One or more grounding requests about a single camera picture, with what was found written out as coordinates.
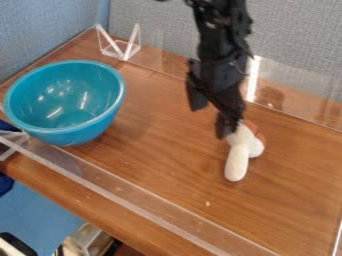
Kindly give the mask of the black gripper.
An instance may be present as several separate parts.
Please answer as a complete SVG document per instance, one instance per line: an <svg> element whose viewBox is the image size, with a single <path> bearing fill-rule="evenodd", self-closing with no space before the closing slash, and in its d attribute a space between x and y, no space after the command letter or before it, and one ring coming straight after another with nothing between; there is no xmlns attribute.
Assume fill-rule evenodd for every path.
<svg viewBox="0 0 342 256"><path fill-rule="evenodd" d="M221 110L216 116L216 137L223 139L236 131L245 104L239 83L243 80L247 58L254 57L245 37L251 19L196 21L199 32L197 58L188 60L185 92L192 111L207 106L205 97L216 97Z"/></svg>

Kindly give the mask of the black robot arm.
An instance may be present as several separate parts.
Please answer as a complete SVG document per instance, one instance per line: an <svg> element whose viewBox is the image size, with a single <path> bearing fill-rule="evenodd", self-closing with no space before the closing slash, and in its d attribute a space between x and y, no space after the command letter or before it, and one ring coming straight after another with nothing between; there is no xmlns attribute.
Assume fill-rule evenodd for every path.
<svg viewBox="0 0 342 256"><path fill-rule="evenodd" d="M247 59L254 57L245 36L252 19L245 0L183 0L192 8L199 32L197 58L189 58L185 91L192 111L208 103L217 109L215 133L233 134L243 121L245 103L240 84Z"/></svg>

